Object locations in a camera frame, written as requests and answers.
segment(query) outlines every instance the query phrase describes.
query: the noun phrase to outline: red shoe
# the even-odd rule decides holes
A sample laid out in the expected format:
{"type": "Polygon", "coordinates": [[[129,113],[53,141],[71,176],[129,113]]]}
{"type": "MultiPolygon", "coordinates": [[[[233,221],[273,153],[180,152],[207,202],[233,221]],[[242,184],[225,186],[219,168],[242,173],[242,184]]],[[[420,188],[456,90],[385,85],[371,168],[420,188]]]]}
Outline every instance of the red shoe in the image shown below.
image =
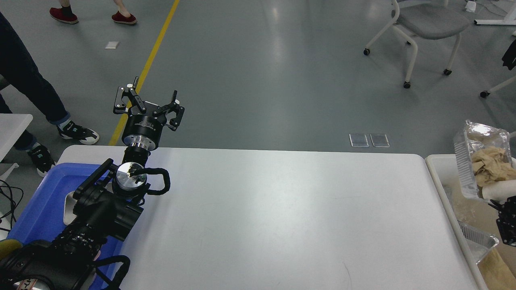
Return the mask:
{"type": "Polygon", "coordinates": [[[63,14],[62,8],[50,8],[50,16],[52,16],[52,18],[57,21],[65,22],[68,24],[75,24],[79,22],[75,14],[72,14],[71,17],[65,16],[63,14]]]}
{"type": "Polygon", "coordinates": [[[125,17],[119,11],[117,11],[117,14],[114,14],[113,16],[111,16],[111,19],[113,19],[113,21],[115,21],[116,23],[122,23],[122,24],[128,24],[128,25],[133,25],[138,21],[138,20],[136,20],[136,17],[134,17],[134,15],[131,14],[131,16],[125,17]]]}

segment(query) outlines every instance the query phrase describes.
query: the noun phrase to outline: white chair leg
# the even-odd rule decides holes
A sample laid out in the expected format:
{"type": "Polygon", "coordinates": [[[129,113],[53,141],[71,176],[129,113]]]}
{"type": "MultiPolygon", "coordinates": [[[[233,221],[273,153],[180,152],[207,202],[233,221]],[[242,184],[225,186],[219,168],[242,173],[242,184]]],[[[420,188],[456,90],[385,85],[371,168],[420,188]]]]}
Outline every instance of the white chair leg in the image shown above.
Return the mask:
{"type": "Polygon", "coordinates": [[[455,59],[455,55],[457,54],[457,51],[459,50],[460,39],[461,39],[461,36],[459,33],[459,34],[457,34],[457,37],[455,39],[455,45],[453,46],[453,51],[451,52],[452,54],[448,61],[448,65],[446,66],[446,70],[444,71],[445,74],[446,74],[446,71],[450,71],[450,73],[452,71],[453,60],[455,59]]]}
{"type": "Polygon", "coordinates": [[[395,31],[397,31],[403,38],[405,38],[405,40],[407,40],[411,46],[412,46],[412,49],[413,49],[413,52],[412,52],[412,57],[410,59],[410,63],[409,63],[409,68],[407,70],[407,76],[405,77],[405,84],[409,83],[410,82],[410,77],[412,76],[412,70],[414,69],[414,64],[416,62],[416,56],[417,56],[417,43],[412,39],[410,38],[405,32],[401,31],[401,29],[399,29],[398,27],[394,26],[393,27],[395,31]]]}
{"type": "Polygon", "coordinates": [[[501,83],[501,84],[499,84],[497,86],[492,87],[491,89],[489,89],[487,91],[482,91],[480,93],[480,96],[482,98],[487,98],[487,96],[489,96],[492,92],[496,92],[496,91],[500,90],[501,88],[509,85],[510,83],[514,82],[515,80],[516,80],[516,75],[513,76],[512,78],[506,80],[505,82],[503,82],[503,83],[501,83]]]}
{"type": "Polygon", "coordinates": [[[515,80],[516,80],[516,75],[515,75],[515,76],[513,76],[512,78],[510,78],[510,79],[506,80],[505,82],[503,82],[503,83],[501,83],[501,84],[499,84],[499,85],[497,85],[497,86],[495,86],[495,87],[491,88],[491,89],[489,90],[489,92],[490,92],[490,93],[492,93],[492,92],[496,92],[496,91],[500,90],[501,88],[503,88],[503,87],[505,87],[505,86],[509,85],[510,83],[512,83],[512,82],[513,82],[513,81],[515,81],[515,80]]]}
{"type": "Polygon", "coordinates": [[[371,47],[371,45],[389,28],[391,27],[394,23],[396,22],[396,19],[392,18],[386,26],[384,26],[382,28],[382,30],[380,30],[380,32],[378,32],[378,34],[376,34],[373,39],[371,39],[371,41],[365,45],[365,48],[366,49],[369,49],[371,47]]]}

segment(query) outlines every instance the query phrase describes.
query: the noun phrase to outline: black sneaker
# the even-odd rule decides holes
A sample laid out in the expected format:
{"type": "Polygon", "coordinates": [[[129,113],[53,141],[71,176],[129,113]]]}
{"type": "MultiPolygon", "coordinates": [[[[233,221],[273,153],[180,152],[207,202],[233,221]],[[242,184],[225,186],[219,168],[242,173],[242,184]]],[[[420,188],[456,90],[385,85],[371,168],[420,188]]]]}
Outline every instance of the black sneaker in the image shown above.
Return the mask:
{"type": "Polygon", "coordinates": [[[57,127],[59,135],[63,139],[79,140],[84,145],[92,145],[97,143],[99,135],[92,129],[84,128],[70,121],[63,130],[57,127]]]}
{"type": "Polygon", "coordinates": [[[50,156],[49,150],[43,145],[37,146],[27,152],[27,154],[32,159],[34,165],[36,165],[38,174],[41,177],[45,177],[46,173],[56,165],[52,156],[50,156]]]}

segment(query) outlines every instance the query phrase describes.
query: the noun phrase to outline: epoxy floor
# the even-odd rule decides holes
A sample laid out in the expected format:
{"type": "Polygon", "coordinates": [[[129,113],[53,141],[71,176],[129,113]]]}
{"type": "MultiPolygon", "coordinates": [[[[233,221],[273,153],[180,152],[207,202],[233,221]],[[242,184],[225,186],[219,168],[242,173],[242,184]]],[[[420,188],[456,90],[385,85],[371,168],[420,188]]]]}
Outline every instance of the epoxy floor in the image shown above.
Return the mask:
{"type": "MultiPolygon", "coordinates": [[[[42,75],[56,88],[76,123],[108,144],[119,116],[119,85],[132,83],[151,52],[172,0],[124,1],[135,26],[113,23],[111,1],[72,2],[79,23],[53,20],[58,1],[0,1],[42,75]],[[108,41],[120,41],[105,50],[108,41]]],[[[513,2],[479,0],[497,13],[513,2]]],[[[411,47],[388,30],[364,56],[365,44],[390,19],[386,0],[181,0],[139,94],[165,104],[174,89],[185,106],[177,132],[162,147],[430,154],[453,153],[452,137],[466,119],[516,131],[516,84],[481,99],[481,91],[514,76],[501,57],[514,26],[474,26],[501,19],[487,8],[471,20],[444,76],[454,39],[417,40],[412,88],[402,87],[411,47]],[[349,133],[387,134],[389,148],[353,148],[349,133]]],[[[14,112],[34,115],[29,130],[57,160],[75,144],[12,86],[2,90],[14,112]]],[[[20,209],[41,182],[24,152],[6,161],[20,168],[8,182],[25,190],[20,209]]],[[[0,211],[6,211],[2,201],[0,211]]]]}

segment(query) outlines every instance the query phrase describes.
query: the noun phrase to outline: yellow floor line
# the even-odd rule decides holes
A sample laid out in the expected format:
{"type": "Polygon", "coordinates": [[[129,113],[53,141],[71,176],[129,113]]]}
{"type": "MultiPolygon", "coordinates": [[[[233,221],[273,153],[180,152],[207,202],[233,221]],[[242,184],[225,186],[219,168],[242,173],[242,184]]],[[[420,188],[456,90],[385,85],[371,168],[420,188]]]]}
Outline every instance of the yellow floor line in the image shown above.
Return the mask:
{"type": "MultiPolygon", "coordinates": [[[[143,70],[140,74],[140,80],[138,81],[138,85],[136,86],[136,92],[138,93],[143,86],[143,83],[145,82],[145,79],[147,78],[147,74],[149,73],[149,70],[151,69],[152,62],[154,61],[154,57],[156,57],[156,54],[159,50],[159,46],[161,45],[161,42],[163,41],[163,37],[165,36],[165,33],[167,32],[168,26],[170,24],[170,21],[172,20],[172,17],[174,16],[175,10],[177,9],[179,4],[179,0],[175,0],[174,4],[172,5],[172,8],[170,9],[170,12],[168,13],[167,19],[165,20],[165,23],[163,24],[163,27],[161,31],[159,32],[158,38],[156,39],[156,42],[154,43],[154,47],[152,48],[151,54],[149,55],[149,58],[147,59],[147,62],[145,63],[145,66],[143,67],[143,70]]],[[[131,107],[131,103],[129,102],[127,104],[127,107],[131,107]]],[[[113,132],[113,135],[111,136],[111,140],[109,141],[108,145],[113,146],[117,144],[118,139],[120,138],[120,134],[122,134],[122,130],[124,129],[125,123],[127,121],[127,115],[123,114],[120,117],[120,120],[118,121],[118,125],[115,128],[115,131],[113,132]]]]}

